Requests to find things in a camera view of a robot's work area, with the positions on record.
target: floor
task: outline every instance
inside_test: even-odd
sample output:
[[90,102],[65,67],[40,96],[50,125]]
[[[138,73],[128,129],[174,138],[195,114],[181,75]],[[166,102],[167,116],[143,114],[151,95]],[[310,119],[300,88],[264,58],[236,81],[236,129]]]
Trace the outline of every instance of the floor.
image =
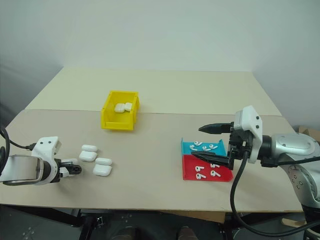
[[[291,214],[291,219],[303,220],[301,213]],[[218,225],[213,222],[177,216],[159,212],[119,213],[104,218],[105,224],[92,232],[91,240],[109,240],[120,229],[133,226],[143,229],[142,240],[175,240],[176,233],[182,226],[192,228],[199,240],[222,240]],[[256,225],[262,231],[281,232],[288,230],[280,220]],[[81,228],[71,227],[62,223],[46,220],[25,214],[8,207],[0,208],[0,239],[1,240],[77,240]],[[303,234],[268,238],[257,236],[246,229],[233,232],[235,240],[301,240]]]

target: yellow bin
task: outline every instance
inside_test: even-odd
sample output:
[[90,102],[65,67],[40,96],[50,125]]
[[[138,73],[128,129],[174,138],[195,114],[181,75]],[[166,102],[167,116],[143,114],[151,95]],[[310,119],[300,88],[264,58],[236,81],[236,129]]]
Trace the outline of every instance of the yellow bin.
[[[116,104],[132,103],[131,111],[115,112]],[[101,128],[113,130],[134,129],[139,108],[138,92],[136,91],[110,91],[101,110]]]

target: airpod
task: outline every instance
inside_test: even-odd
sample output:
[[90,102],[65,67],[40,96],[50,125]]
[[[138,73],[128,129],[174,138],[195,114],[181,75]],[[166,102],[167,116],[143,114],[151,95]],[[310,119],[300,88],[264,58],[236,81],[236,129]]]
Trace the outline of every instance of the airpod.
[[198,141],[194,142],[194,145],[196,145],[196,146],[200,146],[201,144],[202,144],[202,142],[198,142]]
[[205,167],[204,166],[195,166],[195,171],[196,172],[200,172],[201,169],[205,169]]
[[195,149],[195,145],[190,145],[189,147],[192,151],[198,151],[197,149]]
[[215,167],[220,168],[220,166],[219,166],[219,165],[217,165],[217,164],[213,164],[213,163],[210,163],[210,167],[211,167],[211,168],[213,168],[213,169],[214,169]]
[[217,173],[216,171],[214,171],[214,170],[212,170],[212,171],[210,172],[210,175],[211,175],[212,177],[215,177],[215,176],[221,177],[221,175],[220,175],[219,173]]
[[202,175],[202,174],[200,174],[200,173],[197,173],[197,174],[195,175],[195,177],[196,177],[196,179],[198,179],[198,180],[200,180],[200,179],[206,179],[206,178],[207,178],[205,175]]
[[206,146],[203,146],[202,149],[203,149],[203,151],[210,151],[211,150],[210,148],[207,148]]
[[218,148],[218,146],[214,146],[213,144],[210,144],[210,145],[209,145],[209,148],[213,150],[213,149]]

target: cardboard box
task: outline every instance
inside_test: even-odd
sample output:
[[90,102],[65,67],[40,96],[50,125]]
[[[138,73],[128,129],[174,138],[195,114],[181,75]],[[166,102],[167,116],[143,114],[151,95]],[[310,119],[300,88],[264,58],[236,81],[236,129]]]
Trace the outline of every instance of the cardboard box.
[[320,144],[320,131],[305,126],[299,126],[298,132],[312,137]]

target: table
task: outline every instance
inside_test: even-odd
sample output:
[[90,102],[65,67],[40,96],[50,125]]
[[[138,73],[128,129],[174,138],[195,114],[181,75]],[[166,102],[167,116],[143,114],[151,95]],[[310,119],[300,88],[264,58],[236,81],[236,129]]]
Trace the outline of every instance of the table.
[[[179,91],[179,86],[172,84],[175,91],[169,89],[166,95],[162,92],[168,87],[167,77],[182,81],[189,74],[193,77],[186,80],[188,84],[183,90]],[[111,76],[117,76],[118,81],[109,85]],[[101,129],[98,110],[109,90],[133,87],[127,76],[137,80],[136,88],[132,90],[140,93],[142,106],[135,129],[132,132]],[[161,76],[164,80],[156,86],[148,84],[145,87],[143,83],[152,76],[156,79]],[[202,95],[190,85],[193,78],[198,79],[200,85],[207,86],[204,88],[206,94],[211,92],[207,90],[209,88],[216,90],[209,96]],[[83,84],[85,79],[90,79],[91,88]],[[225,81],[218,86],[221,79]],[[250,90],[249,94],[244,94],[246,89]],[[11,122],[7,128],[9,136],[19,144],[30,144],[44,136],[59,136],[62,147],[57,158],[62,159],[77,157],[82,144],[96,145],[100,157],[113,159],[111,175],[95,176],[92,174],[95,164],[81,162],[82,173],[62,179],[60,183],[15,187],[1,184],[0,203],[80,209],[229,212],[232,182],[182,180],[180,141],[182,137],[186,141],[202,142],[217,142],[222,138],[227,147],[227,134],[205,134],[198,132],[198,128],[209,123],[233,121],[232,114],[249,102],[253,102],[261,114],[264,134],[293,132],[251,73],[133,70],[123,73],[119,70],[65,68]],[[12,147],[11,153],[26,154],[16,147]],[[236,161],[234,173],[239,166],[240,161]],[[280,168],[262,168],[258,162],[247,164],[237,187],[235,202],[239,212],[301,211],[285,172]]]

